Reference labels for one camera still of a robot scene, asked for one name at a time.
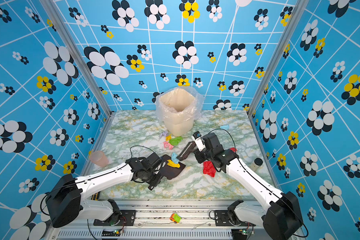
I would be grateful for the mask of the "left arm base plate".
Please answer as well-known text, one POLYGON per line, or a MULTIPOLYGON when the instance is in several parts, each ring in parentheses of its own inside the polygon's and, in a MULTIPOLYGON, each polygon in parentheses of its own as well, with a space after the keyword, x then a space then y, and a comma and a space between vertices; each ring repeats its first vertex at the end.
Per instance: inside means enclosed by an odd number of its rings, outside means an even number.
POLYGON ((107 219, 108 226, 133 226, 136 219, 136 210, 120 210, 107 219))

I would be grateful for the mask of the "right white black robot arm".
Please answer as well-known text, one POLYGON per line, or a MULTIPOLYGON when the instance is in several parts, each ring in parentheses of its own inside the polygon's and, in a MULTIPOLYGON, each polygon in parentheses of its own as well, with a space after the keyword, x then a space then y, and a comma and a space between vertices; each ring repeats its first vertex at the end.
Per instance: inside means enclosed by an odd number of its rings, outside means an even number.
POLYGON ((210 161, 214 168, 238 181, 258 201, 260 206, 250 206, 237 200, 228 207, 229 223, 240 226, 260 226, 273 240, 287 240, 304 225, 297 197, 283 193, 258 176, 239 155, 231 149, 224 149, 215 133, 202 136, 192 135, 197 146, 194 152, 199 163, 210 161))

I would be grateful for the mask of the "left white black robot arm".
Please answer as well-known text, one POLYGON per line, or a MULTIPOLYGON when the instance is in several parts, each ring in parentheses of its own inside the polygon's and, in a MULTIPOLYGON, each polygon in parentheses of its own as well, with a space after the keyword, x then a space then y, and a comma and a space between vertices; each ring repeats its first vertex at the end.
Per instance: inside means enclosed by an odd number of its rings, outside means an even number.
POLYGON ((140 179, 152 190, 160 182, 160 171, 167 160, 152 153, 147 158, 130 158, 125 163, 96 174, 74 178, 61 177, 45 199, 54 228, 64 227, 79 219, 97 220, 112 226, 120 222, 122 214, 114 200, 90 200, 95 193, 118 184, 140 179))

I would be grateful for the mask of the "black dustpan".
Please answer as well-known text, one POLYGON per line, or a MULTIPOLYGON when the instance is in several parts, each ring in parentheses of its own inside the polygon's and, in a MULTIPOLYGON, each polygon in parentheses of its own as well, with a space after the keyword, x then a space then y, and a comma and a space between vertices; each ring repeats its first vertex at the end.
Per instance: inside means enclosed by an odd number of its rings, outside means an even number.
POLYGON ((161 157, 163 160, 163 163, 161 164, 159 175, 167 178, 168 180, 172 180, 173 178, 176 178, 180 173, 185 169, 186 165, 183 163, 179 163, 180 167, 171 167, 169 165, 171 157, 168 155, 163 155, 161 157))

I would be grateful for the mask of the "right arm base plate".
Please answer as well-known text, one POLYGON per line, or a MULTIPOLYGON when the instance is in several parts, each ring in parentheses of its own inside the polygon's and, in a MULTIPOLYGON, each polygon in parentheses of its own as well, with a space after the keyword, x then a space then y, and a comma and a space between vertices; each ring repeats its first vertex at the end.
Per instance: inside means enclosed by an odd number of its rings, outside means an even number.
POLYGON ((240 221, 232 221, 229 217, 228 210, 214 210, 215 225, 217 227, 240 227, 244 223, 240 221))

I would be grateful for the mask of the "black pink hand brush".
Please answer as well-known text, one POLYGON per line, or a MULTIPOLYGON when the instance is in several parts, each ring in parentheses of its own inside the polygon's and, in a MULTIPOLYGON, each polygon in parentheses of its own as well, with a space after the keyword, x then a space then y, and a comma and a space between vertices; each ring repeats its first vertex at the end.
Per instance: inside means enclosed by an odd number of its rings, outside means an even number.
POLYGON ((188 142, 186 147, 178 154, 177 159, 183 161, 188 158, 191 153, 198 150, 198 147, 194 141, 188 142))

